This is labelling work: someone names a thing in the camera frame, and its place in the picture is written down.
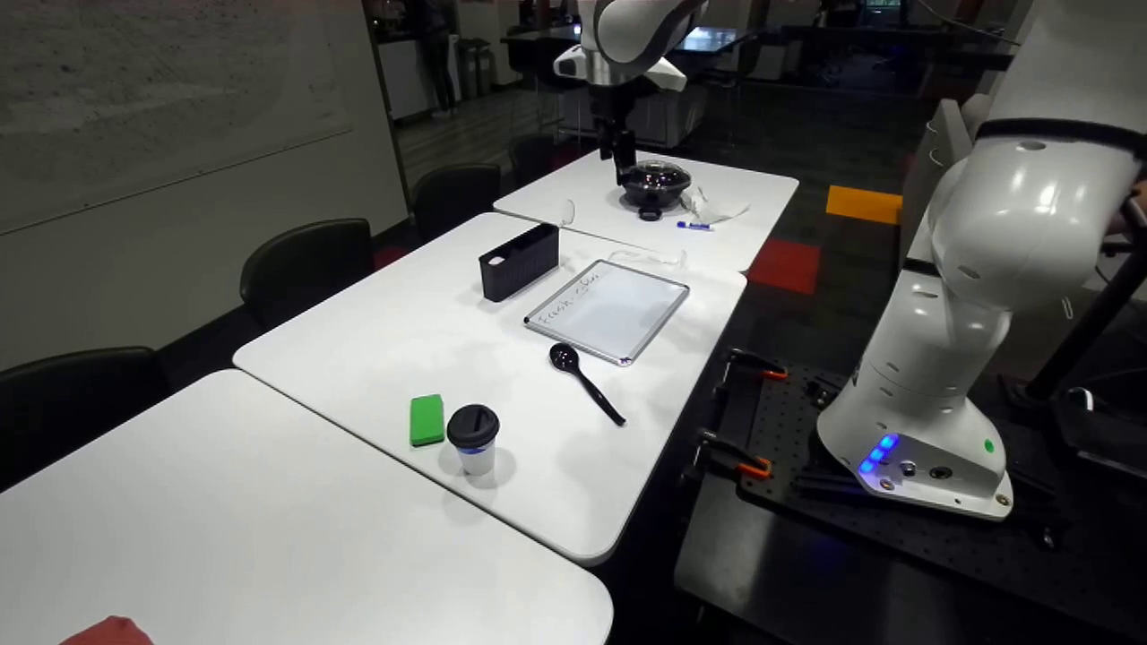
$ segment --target black chair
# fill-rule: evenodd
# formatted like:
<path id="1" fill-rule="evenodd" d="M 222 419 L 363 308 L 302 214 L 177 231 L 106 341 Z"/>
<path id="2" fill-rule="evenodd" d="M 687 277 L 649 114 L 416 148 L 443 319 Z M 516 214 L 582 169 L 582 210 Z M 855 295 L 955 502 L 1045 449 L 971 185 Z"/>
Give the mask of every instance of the black chair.
<path id="1" fill-rule="evenodd" d="M 0 490 L 149 409 L 149 347 L 75 350 L 0 374 Z"/>
<path id="2" fill-rule="evenodd" d="M 548 135 L 516 135 L 508 143 L 514 185 L 526 185 L 554 169 Z"/>
<path id="3" fill-rule="evenodd" d="M 436 235 L 458 222 L 492 210 L 501 192 L 497 169 L 436 169 L 419 180 L 416 202 L 416 234 Z"/>
<path id="4" fill-rule="evenodd" d="M 369 272 L 369 227 L 332 218 L 264 239 L 245 264 L 241 295 L 257 325 L 270 329 Z"/>

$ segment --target red mat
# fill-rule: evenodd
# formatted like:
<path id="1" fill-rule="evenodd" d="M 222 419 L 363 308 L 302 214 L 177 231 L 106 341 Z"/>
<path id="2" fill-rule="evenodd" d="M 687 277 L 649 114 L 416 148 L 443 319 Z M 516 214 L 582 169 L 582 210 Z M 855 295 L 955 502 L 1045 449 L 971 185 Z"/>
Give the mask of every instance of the red mat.
<path id="1" fill-rule="evenodd" d="M 818 278 L 820 278 L 820 246 L 797 244 L 797 239 L 762 244 L 762 250 L 749 270 L 749 282 L 792 289 L 792 295 L 818 295 Z"/>

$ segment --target white table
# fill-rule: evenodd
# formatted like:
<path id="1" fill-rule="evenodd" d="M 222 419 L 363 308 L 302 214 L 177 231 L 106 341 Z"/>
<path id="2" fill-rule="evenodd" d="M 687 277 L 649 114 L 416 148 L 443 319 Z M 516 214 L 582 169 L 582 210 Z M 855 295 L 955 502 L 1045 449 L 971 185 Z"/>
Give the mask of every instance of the white table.
<path id="1" fill-rule="evenodd" d="M 351 289 L 237 350 L 237 367 L 324 411 L 447 490 L 534 534 L 578 563 L 613 553 L 745 278 L 683 277 L 642 250 L 563 234 L 563 261 L 516 298 L 479 298 L 477 253 L 534 222 L 479 214 Z M 596 258 L 691 286 L 634 367 L 583 354 L 583 374 L 626 417 L 613 428 L 573 376 L 548 367 L 551 341 L 522 315 Z M 497 468 L 465 481 L 447 446 L 409 446 L 409 399 L 443 395 L 447 411 L 479 403 L 501 419 Z"/>
<path id="2" fill-rule="evenodd" d="M 0 642 L 606 642 L 606 587 L 245 374 L 0 493 Z"/>
<path id="3" fill-rule="evenodd" d="M 745 206 L 738 218 L 712 222 L 712 231 L 676 231 L 691 222 L 682 206 L 670 208 L 658 222 L 642 222 L 625 191 L 615 185 L 613 158 L 603 161 L 596 149 L 526 183 L 501 202 L 497 210 L 554 222 L 615 244 L 645 246 L 664 258 L 683 261 L 697 272 L 745 272 L 759 253 L 762 239 L 778 227 L 781 210 L 797 192 L 797 180 L 745 171 L 728 164 L 705 164 L 665 154 L 638 154 L 638 161 L 665 161 L 691 176 L 691 185 L 702 185 L 705 202 L 722 210 Z"/>

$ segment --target cable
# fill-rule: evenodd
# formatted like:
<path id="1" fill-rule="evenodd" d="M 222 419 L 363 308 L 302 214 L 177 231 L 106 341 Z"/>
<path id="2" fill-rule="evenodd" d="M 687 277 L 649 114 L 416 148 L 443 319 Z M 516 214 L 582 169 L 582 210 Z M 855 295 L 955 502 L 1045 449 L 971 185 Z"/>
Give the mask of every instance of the cable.
<path id="1" fill-rule="evenodd" d="M 940 26 L 964 28 L 964 31 L 976 31 L 976 36 L 986 36 L 986 38 L 999 38 L 999 42 L 1019 42 L 1019 38 L 1008 38 L 1002 31 L 990 31 L 990 28 L 947 19 L 944 11 L 932 6 L 932 0 L 914 0 L 914 5 L 921 11 L 927 11 Z"/>

